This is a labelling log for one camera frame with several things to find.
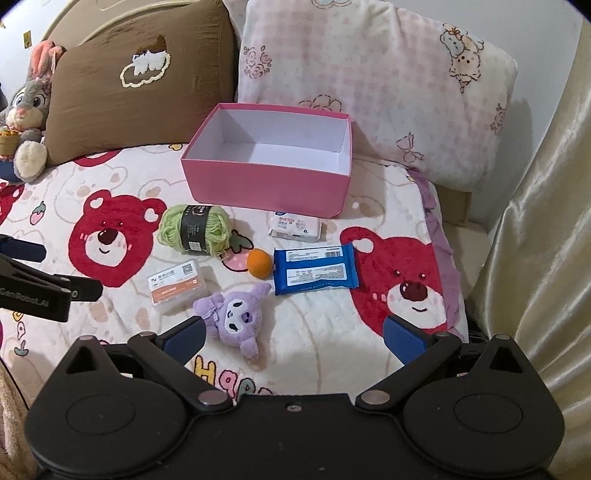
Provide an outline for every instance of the satin curtain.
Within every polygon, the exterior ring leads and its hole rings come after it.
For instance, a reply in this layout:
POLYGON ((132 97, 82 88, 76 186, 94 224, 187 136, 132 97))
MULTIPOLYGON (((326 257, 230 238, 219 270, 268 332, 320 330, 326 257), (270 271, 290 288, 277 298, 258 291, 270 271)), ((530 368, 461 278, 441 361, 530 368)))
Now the satin curtain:
POLYGON ((583 23, 550 129, 505 210, 468 302, 489 335, 512 335, 558 402, 551 465, 591 479, 591 27, 583 23))

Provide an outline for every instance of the metal screw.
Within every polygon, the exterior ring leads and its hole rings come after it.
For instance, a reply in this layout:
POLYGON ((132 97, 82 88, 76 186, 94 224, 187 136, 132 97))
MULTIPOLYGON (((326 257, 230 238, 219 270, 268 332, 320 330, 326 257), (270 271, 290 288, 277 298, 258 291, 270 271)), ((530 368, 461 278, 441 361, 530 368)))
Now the metal screw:
POLYGON ((206 390, 201 392, 197 399, 206 407, 213 407, 224 403, 228 396, 221 390, 206 390))
POLYGON ((367 405, 384 405, 390 401, 390 394, 384 390, 368 390, 361 394, 361 400, 367 405))

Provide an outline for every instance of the purple plush toy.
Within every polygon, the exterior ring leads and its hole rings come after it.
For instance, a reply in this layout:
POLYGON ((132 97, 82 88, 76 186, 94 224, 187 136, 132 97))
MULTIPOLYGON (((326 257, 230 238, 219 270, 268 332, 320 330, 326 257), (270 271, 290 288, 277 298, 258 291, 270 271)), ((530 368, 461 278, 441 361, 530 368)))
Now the purple plush toy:
POLYGON ((226 345, 239 346, 243 356, 255 358, 262 317, 259 302, 270 290, 270 284, 257 283, 250 292, 233 291, 226 297, 214 293, 193 303, 193 309, 205 321, 208 336, 219 337, 226 345))

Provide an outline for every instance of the bunny plush toy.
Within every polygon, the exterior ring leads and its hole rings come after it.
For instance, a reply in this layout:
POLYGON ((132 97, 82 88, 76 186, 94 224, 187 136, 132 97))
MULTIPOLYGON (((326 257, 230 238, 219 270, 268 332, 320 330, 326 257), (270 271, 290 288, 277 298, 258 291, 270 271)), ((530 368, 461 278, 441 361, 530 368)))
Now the bunny plush toy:
POLYGON ((0 178, 32 182, 45 169, 47 149, 41 142, 49 115, 51 75, 64 49, 45 40, 33 49, 27 81, 0 112, 0 128, 19 133, 14 156, 0 157, 0 178))

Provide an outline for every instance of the bedsheet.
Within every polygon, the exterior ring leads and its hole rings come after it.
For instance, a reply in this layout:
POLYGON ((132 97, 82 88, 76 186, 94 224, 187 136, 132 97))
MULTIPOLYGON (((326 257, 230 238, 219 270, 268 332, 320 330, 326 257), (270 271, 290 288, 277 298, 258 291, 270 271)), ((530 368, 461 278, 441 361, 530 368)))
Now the bedsheet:
MULTIPOLYGON (((192 315, 191 305, 157 313, 147 286, 148 276, 189 258, 156 240, 167 207, 194 203, 180 165, 183 148, 153 145, 83 157, 47 170, 34 184, 1 186, 2 233, 44 244, 42 270, 84 272, 105 285, 99 301, 73 303, 67 323, 0 310, 1 354, 27 401, 80 335, 121 343, 143 330, 163 332, 192 315)), ((253 247, 272 253, 309 245, 269 237, 271 212, 227 211, 235 231, 226 259, 195 257, 211 293, 250 290, 256 280, 245 272, 245 261, 253 247)), ((361 287, 269 295, 262 304, 256 360, 208 339, 188 368, 234 398, 355 396, 401 366, 379 335, 379 319, 390 310, 426 329, 449 327, 421 194, 403 167, 354 161, 342 214, 323 222, 318 245, 353 241, 362 255, 361 287), (412 288, 404 287, 411 277, 412 288)), ((466 338, 461 295, 459 301, 453 327, 466 338)))

